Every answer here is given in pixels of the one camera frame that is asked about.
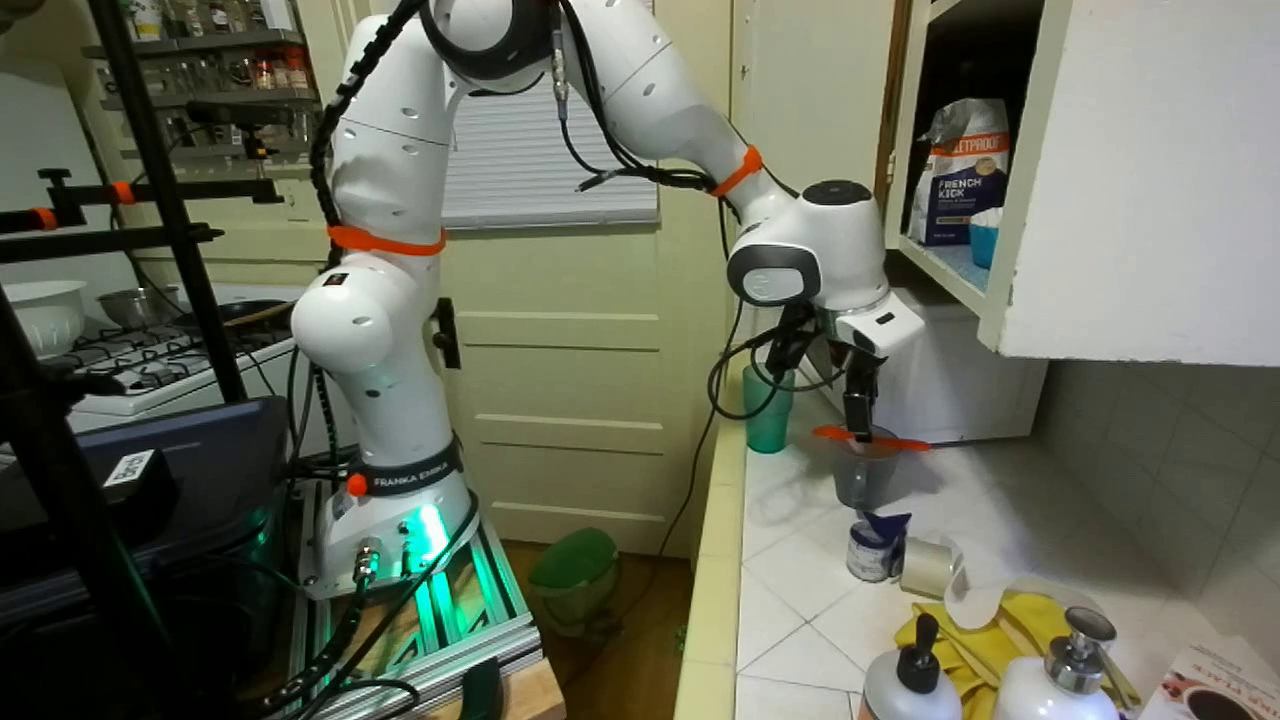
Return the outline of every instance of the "shelf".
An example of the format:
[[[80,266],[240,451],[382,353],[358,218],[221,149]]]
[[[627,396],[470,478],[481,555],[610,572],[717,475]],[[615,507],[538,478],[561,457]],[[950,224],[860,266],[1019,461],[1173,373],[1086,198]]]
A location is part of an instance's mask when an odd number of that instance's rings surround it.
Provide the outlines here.
[[[969,242],[916,242],[908,235],[894,240],[894,253],[903,253],[924,277],[932,277],[945,290],[950,290],[969,312],[989,312],[989,266],[976,266],[969,261]]]
[[[132,44],[137,54],[189,54],[189,52],[226,52],[226,48],[281,48],[305,44],[298,32],[221,32],[221,35],[184,35],[184,41],[146,41]]]
[[[17,261],[53,261],[53,256],[96,256],[96,253],[129,253],[129,249],[168,249],[180,240],[205,242],[221,231],[209,224],[189,224],[180,235],[171,228],[119,228],[119,231],[60,231],[60,235],[0,235],[0,265]]]
[[[308,157],[311,144],[305,140],[283,140],[283,144],[272,144],[272,157],[245,157],[245,149],[168,149],[168,160],[177,163],[221,163],[221,160],[231,160],[231,163],[283,163],[297,160],[297,157]]]
[[[214,102],[214,107],[257,107],[257,102],[321,102],[317,93],[298,86],[235,86],[235,93],[184,93],[184,95],[151,95],[151,107],[189,107],[189,102]]]

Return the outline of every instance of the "floor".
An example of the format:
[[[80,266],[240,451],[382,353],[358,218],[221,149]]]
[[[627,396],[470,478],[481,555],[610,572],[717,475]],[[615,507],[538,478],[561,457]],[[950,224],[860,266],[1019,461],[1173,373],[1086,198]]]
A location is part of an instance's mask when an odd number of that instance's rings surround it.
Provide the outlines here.
[[[528,582],[538,543],[505,543]],[[542,630],[571,720],[664,720],[676,706],[689,625],[689,559],[623,555],[608,600],[619,625],[604,639]]]

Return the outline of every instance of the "orange ring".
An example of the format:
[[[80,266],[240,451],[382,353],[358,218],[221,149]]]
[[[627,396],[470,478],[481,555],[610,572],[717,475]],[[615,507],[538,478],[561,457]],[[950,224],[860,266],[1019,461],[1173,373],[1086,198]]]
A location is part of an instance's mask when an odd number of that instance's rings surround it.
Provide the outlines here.
[[[762,167],[762,157],[760,157],[760,149],[753,144],[753,149],[742,153],[742,160],[737,163],[737,172],[722,175],[712,197],[737,191],[737,183],[742,183],[742,178],[755,175],[760,167]]]
[[[53,207],[33,207],[40,228],[57,228],[57,212]]]
[[[349,253],[386,253],[386,256],[441,256],[448,235],[441,231],[437,242],[404,242],[404,240],[386,240],[386,235],[371,235],[362,228],[352,228],[352,224],[328,224],[328,240],[335,249],[349,249]]]
[[[115,205],[137,205],[132,183],[115,178],[115,183],[110,183],[110,198],[115,198]]]

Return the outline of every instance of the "spray bottle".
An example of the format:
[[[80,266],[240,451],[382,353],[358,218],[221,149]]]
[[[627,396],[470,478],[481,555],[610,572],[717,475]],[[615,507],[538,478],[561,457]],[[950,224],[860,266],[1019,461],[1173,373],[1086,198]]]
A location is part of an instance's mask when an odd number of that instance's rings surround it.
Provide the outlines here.
[[[916,643],[876,654],[860,720],[958,720],[958,695],[932,654],[935,619],[919,610]]]
[[[1114,639],[1104,610],[1067,609],[1073,636],[1051,639],[1046,659],[1012,659],[998,679],[997,720],[1114,720],[1100,691],[1100,643]]]

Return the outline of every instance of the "cardboard box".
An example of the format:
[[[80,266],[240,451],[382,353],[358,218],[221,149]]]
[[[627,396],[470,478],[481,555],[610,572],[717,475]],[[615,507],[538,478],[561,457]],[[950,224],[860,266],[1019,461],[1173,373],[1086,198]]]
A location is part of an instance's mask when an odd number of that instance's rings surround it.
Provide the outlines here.
[[[1221,652],[1179,652],[1141,720],[1280,720],[1280,679]]]

